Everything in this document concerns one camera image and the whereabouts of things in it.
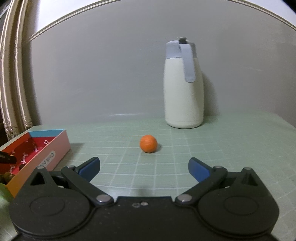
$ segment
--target box label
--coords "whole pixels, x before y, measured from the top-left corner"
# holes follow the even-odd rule
[[[48,156],[40,163],[40,166],[47,167],[48,164],[54,159],[55,151],[51,151]]]

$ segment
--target wall molding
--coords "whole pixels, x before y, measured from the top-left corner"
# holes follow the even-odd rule
[[[51,29],[52,27],[56,26],[57,24],[71,18],[71,17],[74,17],[80,13],[83,13],[83,12],[86,12],[90,9],[93,9],[93,8],[96,8],[96,7],[99,7],[99,6],[102,6],[102,5],[105,5],[105,4],[108,4],[108,3],[112,3],[112,2],[116,2],[116,1],[121,1],[121,0],[100,0],[100,1],[97,1],[95,3],[92,3],[90,5],[87,5],[85,7],[82,7],[82,8],[79,8],[71,13],[68,13],[67,15],[55,20],[54,22],[52,22],[51,24],[45,26],[44,28],[42,28],[41,30],[37,31],[36,33],[34,33],[32,36],[30,36],[27,40],[24,40],[23,41],[23,45],[26,45],[28,44],[29,42],[31,42],[33,39],[37,38],[39,35],[43,34],[44,32],[46,32],[47,30]],[[296,31],[296,26],[293,25],[292,23],[290,23],[289,21],[287,21],[286,19],[282,18],[281,16],[261,7],[261,6],[258,6],[254,3],[250,3],[246,0],[221,0],[221,1],[231,1],[231,2],[235,2],[235,3],[238,3],[238,4],[242,4],[242,5],[245,5],[245,6],[248,6],[248,7],[251,7],[253,9],[256,9],[256,10],[259,10],[265,14],[268,14],[274,18],[276,18],[277,20],[283,22],[284,24],[288,25],[289,27],[291,27],[292,29],[294,29]]]

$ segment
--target green cutting mat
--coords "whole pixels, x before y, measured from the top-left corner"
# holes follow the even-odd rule
[[[72,147],[56,170],[97,156],[102,167],[91,183],[114,198],[175,198],[197,183],[188,172],[190,157],[229,171],[252,167],[280,207],[273,234],[280,240],[296,238],[296,129],[275,114],[207,117],[195,129],[175,129],[163,119],[33,127],[52,128],[66,128]],[[146,154],[139,148],[139,140],[146,134],[157,139],[157,152]],[[1,211],[7,215],[7,208]],[[15,233],[7,219],[0,221],[1,240],[9,240],[3,237]]]

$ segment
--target tangerine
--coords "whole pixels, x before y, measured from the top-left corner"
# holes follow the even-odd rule
[[[157,148],[157,141],[152,135],[143,136],[140,140],[140,147],[146,153],[154,152]]]

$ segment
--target box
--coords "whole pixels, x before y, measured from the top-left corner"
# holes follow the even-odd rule
[[[15,174],[11,181],[0,183],[0,196],[6,200],[15,197],[32,171],[39,165],[52,171],[64,155],[70,150],[67,132],[61,130],[28,131],[17,138],[2,151],[17,158],[16,164],[0,164],[0,173]]]

